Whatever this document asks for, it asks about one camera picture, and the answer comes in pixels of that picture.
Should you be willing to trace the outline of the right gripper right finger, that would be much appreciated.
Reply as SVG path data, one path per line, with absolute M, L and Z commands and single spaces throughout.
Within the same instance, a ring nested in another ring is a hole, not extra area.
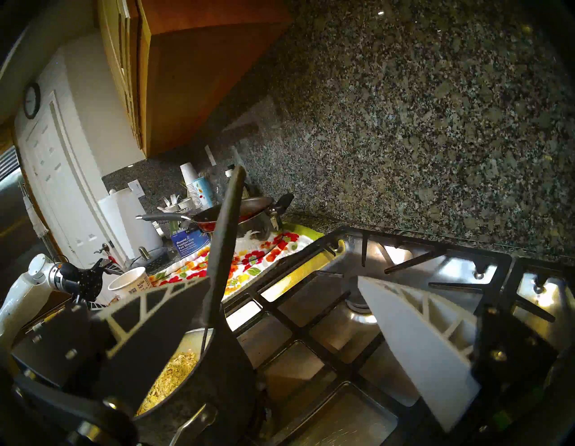
M 543 390 L 558 352 L 509 312 L 479 316 L 430 291 L 358 276 L 358 290 L 392 354 L 449 433 L 478 397 L 522 404 Z

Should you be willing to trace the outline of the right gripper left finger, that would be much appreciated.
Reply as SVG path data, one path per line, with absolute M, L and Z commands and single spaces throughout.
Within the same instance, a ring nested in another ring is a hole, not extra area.
M 132 414 L 175 352 L 210 289 L 203 277 L 155 287 L 99 311 L 66 308 L 12 350 L 22 394 L 66 406 L 117 398 Z

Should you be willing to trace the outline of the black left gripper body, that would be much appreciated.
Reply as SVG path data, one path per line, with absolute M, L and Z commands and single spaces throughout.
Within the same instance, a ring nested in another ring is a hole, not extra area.
M 104 267 L 95 263 L 89 269 L 79 269 L 71 263 L 60 264 L 60 290 L 79 300 L 95 302 L 102 291 Z

